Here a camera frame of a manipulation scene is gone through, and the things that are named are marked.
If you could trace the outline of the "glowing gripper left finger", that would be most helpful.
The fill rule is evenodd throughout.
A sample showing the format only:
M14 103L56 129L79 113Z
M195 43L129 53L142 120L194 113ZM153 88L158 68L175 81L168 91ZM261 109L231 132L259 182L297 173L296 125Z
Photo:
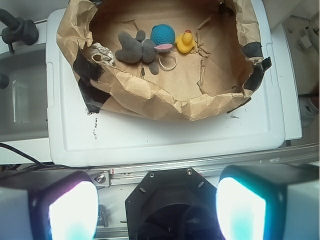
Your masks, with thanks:
M2 240L91 240L98 212L98 191L85 171L0 174Z

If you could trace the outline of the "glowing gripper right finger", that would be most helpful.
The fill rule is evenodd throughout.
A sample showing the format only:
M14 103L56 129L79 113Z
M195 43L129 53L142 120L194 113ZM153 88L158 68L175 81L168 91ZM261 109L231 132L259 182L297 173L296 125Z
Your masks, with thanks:
M320 168L229 165L221 172L215 207L227 240L318 240Z

